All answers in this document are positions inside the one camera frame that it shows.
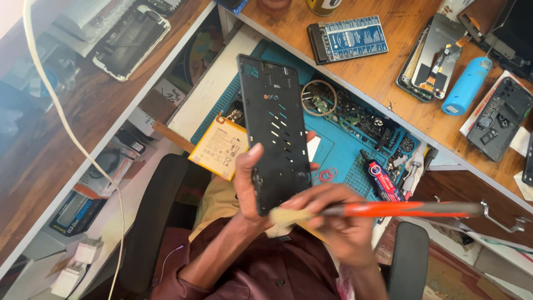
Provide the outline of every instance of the wooden desk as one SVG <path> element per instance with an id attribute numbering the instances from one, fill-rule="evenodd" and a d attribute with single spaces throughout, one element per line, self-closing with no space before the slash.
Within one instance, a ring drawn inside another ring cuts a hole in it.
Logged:
<path id="1" fill-rule="evenodd" d="M 214 7 L 211 0 L 183 1 L 168 18 L 170 32 L 125 83 L 92 63 L 94 51 L 78 61 L 82 70 L 76 76 L 76 88 L 61 102 L 72 131 L 93 157 Z M 12 263 L 17 258 L 55 208 L 47 211 L 48 216 L 45 210 L 61 198 L 64 190 L 72 188 L 88 166 L 68 138 L 55 109 L 31 120 L 0 158 L 0 278 L 11 265 L 4 264 L 6 259 L 9 257 Z M 35 231 L 33 235 L 27 235 L 30 229 Z"/>
<path id="2" fill-rule="evenodd" d="M 323 18 L 313 14 L 304 0 L 293 1 L 289 10 L 278 16 L 266 14 L 257 4 L 257 0 L 250 0 L 237 18 L 315 66 L 317 70 L 381 110 L 517 204 L 533 212 L 533 207 L 523 200 L 513 179 L 513 176 L 523 169 L 525 158 L 509 149 L 501 162 L 492 162 L 470 145 L 459 132 L 461 125 L 502 74 L 503 70 L 498 63 L 494 63 L 469 111 L 462 116 L 450 116 L 442 112 L 442 101 L 429 104 L 419 102 L 395 84 L 423 26 L 440 8 L 441 3 L 441 0 L 344 0 L 333 15 Z M 379 15 L 389 46 L 388 53 L 316 66 L 306 31 L 309 24 L 371 15 Z M 484 55 L 485 53 L 474 44 L 465 45 L 461 59 L 455 66 L 450 87 L 455 84 L 471 59 Z M 532 84 L 521 81 L 528 90 L 533 90 Z M 530 120 L 531 118 L 528 118 L 527 125 L 531 125 Z"/>

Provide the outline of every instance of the orange brush handle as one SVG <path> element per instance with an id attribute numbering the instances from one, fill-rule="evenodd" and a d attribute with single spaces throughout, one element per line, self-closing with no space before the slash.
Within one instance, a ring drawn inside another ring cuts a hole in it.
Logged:
<path id="1" fill-rule="evenodd" d="M 321 214 L 345 217 L 474 217 L 483 213 L 479 203 L 360 202 L 326 208 Z"/>

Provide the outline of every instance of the sleeve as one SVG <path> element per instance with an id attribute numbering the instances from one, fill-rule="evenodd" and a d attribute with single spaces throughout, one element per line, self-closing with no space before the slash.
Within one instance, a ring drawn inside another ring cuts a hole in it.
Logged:
<path id="1" fill-rule="evenodd" d="M 201 300 L 212 293 L 212 290 L 199 288 L 177 277 L 181 268 L 174 270 L 173 276 L 167 276 L 150 296 L 150 300 Z"/>

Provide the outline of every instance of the charger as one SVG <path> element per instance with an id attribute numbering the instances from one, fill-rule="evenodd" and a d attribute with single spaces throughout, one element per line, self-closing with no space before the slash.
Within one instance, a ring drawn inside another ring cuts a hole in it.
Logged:
<path id="1" fill-rule="evenodd" d="M 82 240 L 78 244 L 74 260 L 79 263 L 92 264 L 100 256 L 102 246 L 102 238 L 98 238 L 97 240 L 91 238 Z"/>
<path id="2" fill-rule="evenodd" d="M 90 265 L 84 263 L 73 262 L 67 266 L 55 281 L 52 287 L 52 294 L 58 295 L 67 299 L 72 292 L 78 287 L 78 284 L 83 280 Z"/>

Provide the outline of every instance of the can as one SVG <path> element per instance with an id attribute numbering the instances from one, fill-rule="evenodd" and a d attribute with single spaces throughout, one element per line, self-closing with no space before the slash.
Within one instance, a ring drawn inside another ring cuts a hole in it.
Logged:
<path id="1" fill-rule="evenodd" d="M 332 15 L 342 0 L 307 0 L 307 6 L 315 14 L 326 17 Z"/>

